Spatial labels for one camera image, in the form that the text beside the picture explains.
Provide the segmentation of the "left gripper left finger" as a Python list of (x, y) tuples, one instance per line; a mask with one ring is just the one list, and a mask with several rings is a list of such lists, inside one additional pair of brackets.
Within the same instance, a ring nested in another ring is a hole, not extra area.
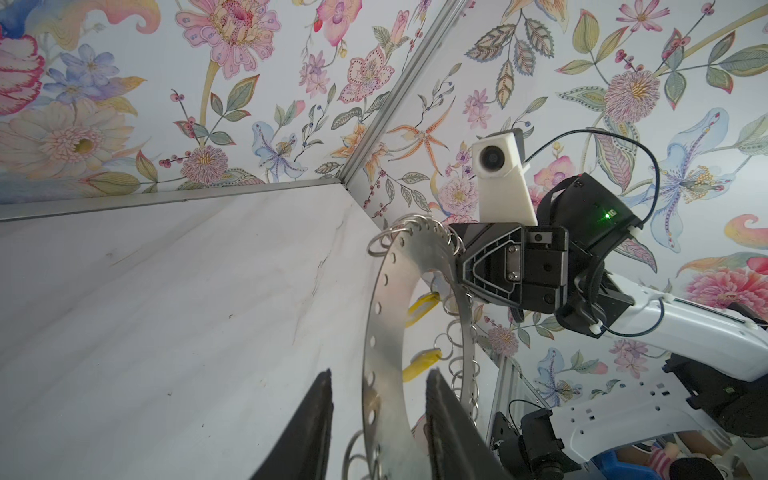
[(251, 480), (323, 480), (331, 444), (332, 374), (320, 372)]

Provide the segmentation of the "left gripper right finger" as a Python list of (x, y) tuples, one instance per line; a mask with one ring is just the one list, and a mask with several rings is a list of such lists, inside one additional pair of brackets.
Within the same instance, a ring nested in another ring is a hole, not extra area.
[(427, 376), (425, 414), (433, 479), (511, 479), (437, 369)]

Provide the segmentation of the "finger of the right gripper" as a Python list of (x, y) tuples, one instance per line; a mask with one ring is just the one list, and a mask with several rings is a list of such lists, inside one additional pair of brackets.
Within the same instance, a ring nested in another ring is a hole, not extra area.
[(486, 303), (523, 307), (527, 227), (519, 223), (453, 223), (463, 242), (456, 261), (460, 283)]

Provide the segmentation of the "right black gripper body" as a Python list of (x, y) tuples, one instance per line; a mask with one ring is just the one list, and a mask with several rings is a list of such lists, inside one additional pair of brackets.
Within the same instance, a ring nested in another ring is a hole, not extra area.
[(585, 301), (587, 273), (596, 255), (571, 240), (562, 226), (523, 227), (522, 234), (514, 305), (542, 314), (575, 312)]

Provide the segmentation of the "round steel key organizer disc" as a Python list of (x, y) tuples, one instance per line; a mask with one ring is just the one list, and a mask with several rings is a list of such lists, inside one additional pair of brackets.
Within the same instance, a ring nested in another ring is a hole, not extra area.
[(458, 328), (449, 340), (454, 368), (448, 390), (474, 424), (479, 388), (475, 362), (472, 297), (459, 283), (456, 260), (464, 250), (458, 234), (439, 221), (409, 214), (377, 234), (367, 252), (381, 259), (366, 326), (363, 353), (363, 425), (347, 444), (341, 476), (348, 479), (361, 466), (365, 479), (428, 478), (430, 465), (418, 451), (406, 411), (402, 372), (406, 329), (423, 307), (413, 301), (427, 275), (441, 277), (438, 291), (450, 325)]

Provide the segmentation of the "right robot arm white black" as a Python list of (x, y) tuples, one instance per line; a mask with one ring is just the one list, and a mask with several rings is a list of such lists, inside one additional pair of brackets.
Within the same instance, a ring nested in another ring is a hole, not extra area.
[(460, 227), (457, 262), (475, 297), (515, 320), (549, 314), (593, 339), (636, 338), (669, 353), (614, 395), (524, 415), (499, 449), (511, 473), (560, 479), (609, 449), (680, 431), (766, 436), (767, 327), (752, 310), (717, 311), (608, 273), (603, 256), (641, 222), (589, 175), (564, 180), (538, 207), (519, 170), (482, 173), (478, 189), (480, 220)]

